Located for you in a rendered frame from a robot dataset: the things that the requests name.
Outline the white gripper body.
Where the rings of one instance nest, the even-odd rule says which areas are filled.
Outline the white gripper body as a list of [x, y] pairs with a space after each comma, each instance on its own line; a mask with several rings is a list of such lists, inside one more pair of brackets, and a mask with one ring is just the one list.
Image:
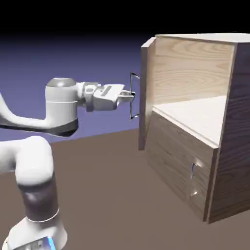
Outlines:
[[105, 84], [102, 88], [98, 88], [93, 94], [94, 111], [115, 110], [124, 87], [123, 84]]

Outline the light wood cabinet door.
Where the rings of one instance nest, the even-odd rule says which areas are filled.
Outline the light wood cabinet door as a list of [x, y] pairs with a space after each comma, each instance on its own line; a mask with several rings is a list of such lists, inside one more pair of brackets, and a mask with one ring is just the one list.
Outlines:
[[144, 150], [152, 114], [153, 67], [156, 37], [151, 37], [141, 46], [140, 109], [138, 149]]

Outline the dark-grained wood cabinet door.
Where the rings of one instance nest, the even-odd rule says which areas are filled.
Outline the dark-grained wood cabinet door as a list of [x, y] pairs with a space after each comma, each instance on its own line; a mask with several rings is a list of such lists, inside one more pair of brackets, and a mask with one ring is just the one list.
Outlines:
[[[153, 112], [146, 141], [148, 164], [163, 182], [187, 204], [201, 221], [206, 221], [218, 147]], [[191, 164], [202, 162], [203, 189], [190, 197]]]

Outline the light wood cabinet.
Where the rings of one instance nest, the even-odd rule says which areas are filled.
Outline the light wood cabinet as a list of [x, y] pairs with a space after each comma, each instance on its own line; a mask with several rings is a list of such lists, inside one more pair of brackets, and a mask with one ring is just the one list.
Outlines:
[[152, 113], [218, 147], [205, 222], [249, 210], [250, 34], [157, 35], [150, 89]]

